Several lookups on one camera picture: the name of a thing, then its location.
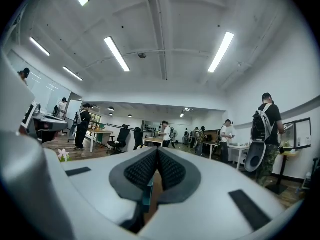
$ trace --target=black t-shirt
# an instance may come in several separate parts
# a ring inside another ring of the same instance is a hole
[[[263,111],[266,104],[262,104],[258,109]],[[280,111],[277,105],[271,105],[265,112],[269,118],[271,126],[273,126],[270,137],[264,142],[265,144],[278,145],[278,126],[277,121],[281,121]]]

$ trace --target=table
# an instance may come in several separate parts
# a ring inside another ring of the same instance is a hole
[[[109,137],[114,133],[113,131],[107,131],[107,130],[92,130],[88,129],[88,132],[93,133],[91,136],[91,145],[90,145],[90,152],[92,153],[94,150],[94,139],[95,134],[109,134]]]
[[[146,142],[160,143],[162,147],[164,144],[164,139],[163,138],[144,138],[142,144],[144,145]]]
[[[283,156],[281,171],[276,184],[266,186],[268,190],[272,191],[277,195],[280,195],[283,191],[285,191],[288,188],[287,186],[281,185],[281,180],[284,176],[284,171],[286,167],[287,157],[295,157],[298,153],[299,152],[290,153],[290,151],[285,151],[283,154],[278,154],[280,156]]]
[[[232,150],[238,150],[238,151],[239,151],[238,164],[237,164],[237,166],[236,166],[236,169],[239,170],[242,153],[243,153],[243,151],[249,150],[249,149],[250,149],[250,146],[249,146],[249,145],[248,145],[248,146],[233,146],[233,145],[228,145],[228,148],[229,148],[229,149],[232,149]]]
[[[203,144],[210,145],[210,157],[209,157],[209,159],[211,160],[211,156],[212,156],[212,153],[213,153],[213,146],[215,146],[216,143],[214,141],[204,141]]]

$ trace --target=stand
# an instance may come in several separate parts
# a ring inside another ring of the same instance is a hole
[[[284,175],[286,162],[287,162],[287,156],[284,155],[283,156],[283,160],[282,160],[280,175],[278,177],[278,181],[276,182],[276,184],[266,186],[266,188],[268,190],[272,191],[273,193],[275,193],[277,195],[281,195],[282,192],[285,191],[288,188],[287,186],[281,185],[281,180],[282,180],[283,175]]]

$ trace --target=flower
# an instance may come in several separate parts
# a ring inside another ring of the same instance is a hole
[[[62,156],[63,156],[64,161],[67,162],[68,159],[70,158],[69,152],[66,152],[65,149],[62,149],[62,150],[58,149],[58,151],[59,151],[59,155],[58,155],[59,160],[61,160],[61,158],[62,158]]]

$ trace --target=camouflage pants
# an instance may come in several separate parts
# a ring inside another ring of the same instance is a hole
[[[267,177],[271,175],[273,169],[275,160],[278,155],[278,147],[276,145],[270,145],[266,144],[266,150],[264,153],[264,158],[258,169],[256,170],[256,179],[255,181],[261,185],[264,186]]]

